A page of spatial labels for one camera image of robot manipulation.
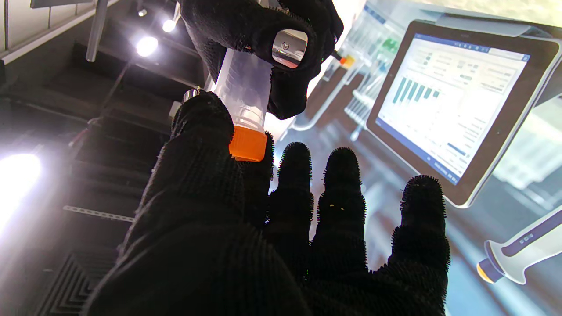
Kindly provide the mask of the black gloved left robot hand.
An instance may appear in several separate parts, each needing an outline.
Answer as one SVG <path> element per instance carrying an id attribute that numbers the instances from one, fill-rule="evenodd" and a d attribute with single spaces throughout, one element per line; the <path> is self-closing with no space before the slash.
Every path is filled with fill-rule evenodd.
<path id="1" fill-rule="evenodd" d="M 229 152 L 233 122 L 196 91 L 177 110 L 119 258 L 85 316 L 443 316 L 451 255 L 438 180 L 409 180 L 386 264 L 367 268 L 367 206 L 357 157 L 337 148 L 324 172 L 318 224 L 311 156 L 300 142 L 273 178 Z"/>

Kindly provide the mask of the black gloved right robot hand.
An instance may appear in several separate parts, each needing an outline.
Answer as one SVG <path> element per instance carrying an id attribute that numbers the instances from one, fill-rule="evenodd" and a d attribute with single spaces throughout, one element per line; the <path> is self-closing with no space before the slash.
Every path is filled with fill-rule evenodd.
<path id="1" fill-rule="evenodd" d="M 265 8 L 255 0 L 181 0 L 181 17 L 195 49 L 214 82 L 227 49 L 254 54 L 273 66 L 268 111 L 279 120 L 301 114 L 309 82 L 321 72 L 345 29 L 331 0 L 280 0 L 281 8 Z M 281 30 L 308 36 L 299 66 L 274 60 L 272 47 Z"/>

